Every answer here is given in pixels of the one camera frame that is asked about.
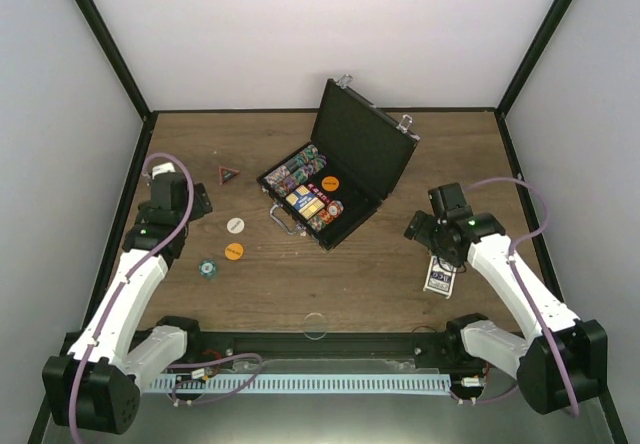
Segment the orange big blind button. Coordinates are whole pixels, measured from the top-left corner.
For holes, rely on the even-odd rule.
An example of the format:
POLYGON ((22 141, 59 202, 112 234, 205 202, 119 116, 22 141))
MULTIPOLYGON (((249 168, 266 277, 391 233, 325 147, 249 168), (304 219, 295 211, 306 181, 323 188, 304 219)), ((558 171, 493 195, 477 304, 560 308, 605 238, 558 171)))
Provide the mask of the orange big blind button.
POLYGON ((327 192, 335 192, 340 187, 340 181, 335 176, 326 176, 321 181, 322 188, 327 192))

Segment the blue boxed card deck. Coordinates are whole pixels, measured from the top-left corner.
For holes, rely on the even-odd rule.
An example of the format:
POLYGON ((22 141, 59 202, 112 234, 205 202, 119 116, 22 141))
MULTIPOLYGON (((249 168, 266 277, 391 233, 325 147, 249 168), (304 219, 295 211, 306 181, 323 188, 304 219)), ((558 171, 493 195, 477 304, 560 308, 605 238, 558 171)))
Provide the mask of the blue boxed card deck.
POLYGON ((449 299, 453 293, 457 269, 445 260, 433 255, 423 285, 424 291, 430 291, 449 299))

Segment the unboxed banded card deck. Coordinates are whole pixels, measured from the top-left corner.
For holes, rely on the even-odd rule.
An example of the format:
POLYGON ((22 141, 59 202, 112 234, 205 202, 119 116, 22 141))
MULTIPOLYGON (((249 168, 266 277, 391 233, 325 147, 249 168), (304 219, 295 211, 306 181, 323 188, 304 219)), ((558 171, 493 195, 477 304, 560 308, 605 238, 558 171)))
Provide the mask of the unboxed banded card deck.
POLYGON ((309 188, 304 185, 299 186, 286 196, 286 202, 304 219, 311 219, 320 212, 325 203, 309 188))

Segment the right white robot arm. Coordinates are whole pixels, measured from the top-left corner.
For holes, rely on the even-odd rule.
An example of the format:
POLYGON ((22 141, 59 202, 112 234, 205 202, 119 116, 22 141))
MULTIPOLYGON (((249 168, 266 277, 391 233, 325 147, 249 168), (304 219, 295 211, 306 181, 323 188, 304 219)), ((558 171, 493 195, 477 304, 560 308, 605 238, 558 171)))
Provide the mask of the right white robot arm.
POLYGON ((465 367, 476 358, 509 375, 529 406, 541 415, 558 410, 578 416, 584 401, 607 387, 608 336, 556 298, 517 251, 490 213, 477 214, 465 188, 451 183, 428 192, 432 211, 418 211, 405 237, 431 254, 426 285, 451 286, 464 266, 477 271, 505 304, 521 333, 469 314, 447 324, 447 360, 465 367))

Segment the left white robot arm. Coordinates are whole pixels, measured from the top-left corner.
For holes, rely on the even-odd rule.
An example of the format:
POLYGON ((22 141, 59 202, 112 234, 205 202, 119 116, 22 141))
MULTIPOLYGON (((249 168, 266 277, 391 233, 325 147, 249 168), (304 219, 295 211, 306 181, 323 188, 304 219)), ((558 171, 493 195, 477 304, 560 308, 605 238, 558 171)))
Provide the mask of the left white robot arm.
POLYGON ((70 348, 44 365, 56 424, 122 434, 143 392, 170 364, 191 368, 203 359, 194 319, 166 316, 144 341, 135 344, 133 338, 153 293, 181 255, 189 223, 211 211, 203 184, 174 169, 153 174, 151 197, 138 206, 102 302, 70 348))

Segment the clear round lens disc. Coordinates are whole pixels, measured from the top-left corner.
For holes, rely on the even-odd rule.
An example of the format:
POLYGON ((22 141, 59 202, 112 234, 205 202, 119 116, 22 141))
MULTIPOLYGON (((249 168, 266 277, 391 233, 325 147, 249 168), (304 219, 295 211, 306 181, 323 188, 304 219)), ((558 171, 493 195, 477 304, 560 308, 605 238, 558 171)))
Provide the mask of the clear round lens disc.
POLYGON ((309 313, 302 321, 302 332, 310 340, 323 339, 328 332, 328 320, 321 313, 309 313))

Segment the red triangular all-in marker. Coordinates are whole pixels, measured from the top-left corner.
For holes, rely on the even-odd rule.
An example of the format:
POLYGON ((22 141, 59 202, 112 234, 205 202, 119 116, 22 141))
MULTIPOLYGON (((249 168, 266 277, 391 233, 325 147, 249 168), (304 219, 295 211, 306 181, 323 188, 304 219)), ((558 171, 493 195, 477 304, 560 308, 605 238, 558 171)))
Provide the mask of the red triangular all-in marker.
POLYGON ((218 168, 219 171, 219 184, 224 185, 229 182, 231 179, 237 177, 239 175, 239 171, 236 169, 232 169, 225 166, 220 166, 218 168))

